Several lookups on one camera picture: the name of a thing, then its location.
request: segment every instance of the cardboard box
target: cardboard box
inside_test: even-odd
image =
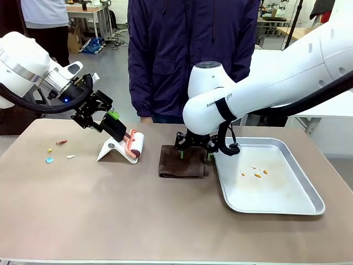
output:
[[[73,54],[77,54],[82,48],[81,30],[78,25],[74,28],[69,28],[67,46],[68,51]]]

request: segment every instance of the metal tray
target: metal tray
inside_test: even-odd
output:
[[[231,137],[226,138],[227,145],[232,142]],[[237,137],[237,142],[240,154],[215,153],[223,196],[231,209],[263,214],[325,212],[320,195],[285,143],[254,137]]]

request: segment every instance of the black cable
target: black cable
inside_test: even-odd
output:
[[[337,95],[350,90],[353,87],[353,71],[334,80],[318,91],[294,102],[289,105],[277,108],[266,108],[252,112],[252,114],[282,118],[295,115],[307,109],[311,109],[318,104],[321,104]]]
[[[302,9],[303,7],[303,0],[299,0],[299,4],[298,4],[298,7],[297,7],[297,12],[296,12],[296,15],[294,16],[294,20],[293,20],[293,23],[292,23],[292,27],[291,27],[291,31],[289,32],[289,35],[288,35],[288,38],[287,38],[287,43],[285,45],[285,49],[288,48],[290,42],[291,42],[291,39],[292,39],[292,36],[293,36],[293,32],[294,32],[294,28],[296,27],[296,24],[297,24],[297,21],[298,21],[298,18],[299,18],[299,14],[300,14],[300,10]]]
[[[238,146],[236,135],[233,129],[231,129],[231,132],[234,143],[230,144],[229,147],[226,145],[227,130],[230,129],[229,126],[231,123],[231,121],[225,121],[221,123],[218,128],[218,148],[227,156],[233,156],[240,153],[240,148]]]
[[[293,13],[292,13],[292,16],[291,16],[291,20],[289,20],[289,24],[291,24],[291,21],[292,21],[293,15],[294,15],[294,10],[293,10]],[[289,27],[287,27],[287,31],[286,31],[285,37],[283,38],[283,41],[282,41],[282,44],[281,44],[281,49],[282,49],[283,43],[285,43],[286,36],[287,36],[287,33],[288,33],[288,28],[289,28]]]
[[[27,100],[24,100],[23,98],[13,93],[2,83],[0,83],[0,96],[21,108],[30,110],[35,113],[40,113],[40,114],[63,113],[68,110],[75,109],[81,106],[86,100],[86,98],[91,95],[93,91],[93,80],[91,75],[84,75],[82,77],[82,81],[85,84],[85,86],[82,86],[84,92],[73,101],[63,105],[58,105],[58,106],[42,106],[42,105],[30,103]]]

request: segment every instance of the towel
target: towel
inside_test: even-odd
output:
[[[208,175],[207,152],[200,147],[184,151],[183,158],[173,145],[162,145],[158,174],[164,178],[203,178]]]

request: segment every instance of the navy jacket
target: navy jacket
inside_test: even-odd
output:
[[[129,74],[137,115],[182,116],[192,67],[248,76],[259,0],[129,0]]]

